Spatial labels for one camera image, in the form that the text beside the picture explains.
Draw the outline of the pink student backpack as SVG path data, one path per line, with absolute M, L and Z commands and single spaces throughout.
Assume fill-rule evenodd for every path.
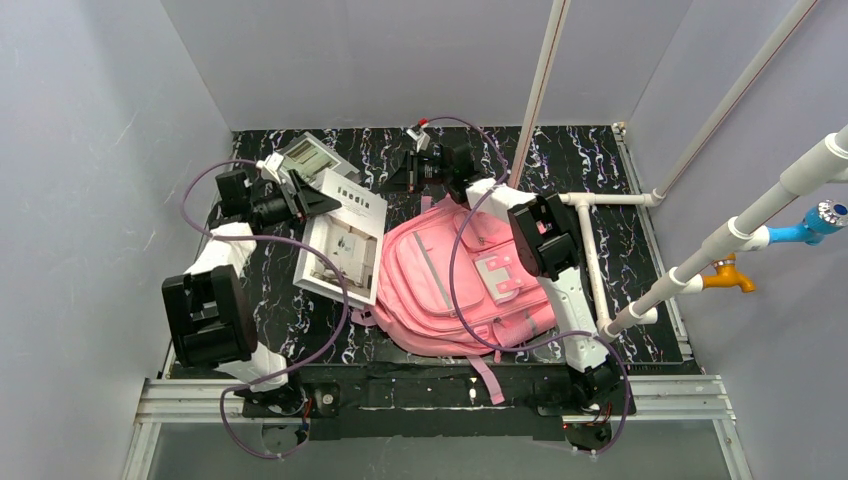
M 449 198 L 385 234 L 376 304 L 352 319 L 411 354 L 466 358 L 495 405 L 505 398 L 484 356 L 557 324 L 509 224 Z

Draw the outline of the white furniture catalogue book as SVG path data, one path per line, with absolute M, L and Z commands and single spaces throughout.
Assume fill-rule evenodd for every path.
M 387 200 L 331 170 L 317 175 L 315 187 L 341 207 L 309 220 L 302 242 L 340 270 L 351 307 L 369 308 L 376 304 Z

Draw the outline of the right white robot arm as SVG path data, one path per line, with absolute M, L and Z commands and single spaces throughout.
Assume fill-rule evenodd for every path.
M 446 197 L 385 235 L 375 323 L 410 353 L 468 359 L 497 404 L 504 396 L 485 356 L 558 329 L 573 399 L 599 402 L 620 378 L 597 340 L 573 212 L 555 194 L 484 175 L 467 146 L 407 152 L 381 191 L 428 185 Z

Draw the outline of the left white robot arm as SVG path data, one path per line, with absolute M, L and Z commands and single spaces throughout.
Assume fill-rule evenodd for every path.
M 219 218 L 202 228 L 208 241 L 183 273 L 164 280 L 161 291 L 177 361 L 242 382 L 240 395 L 265 394 L 289 382 L 286 358 L 258 338 L 241 276 L 264 232 L 279 224 L 304 223 L 341 208 L 295 170 L 255 179 L 247 168 L 215 178 Z

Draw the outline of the grey furniture catalogue book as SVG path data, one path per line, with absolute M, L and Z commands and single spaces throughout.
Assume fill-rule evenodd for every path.
M 325 170 L 331 170 L 354 182 L 360 181 L 360 170 L 311 133 L 303 133 L 287 145 L 275 149 L 283 157 L 285 170 L 296 170 L 309 183 Z

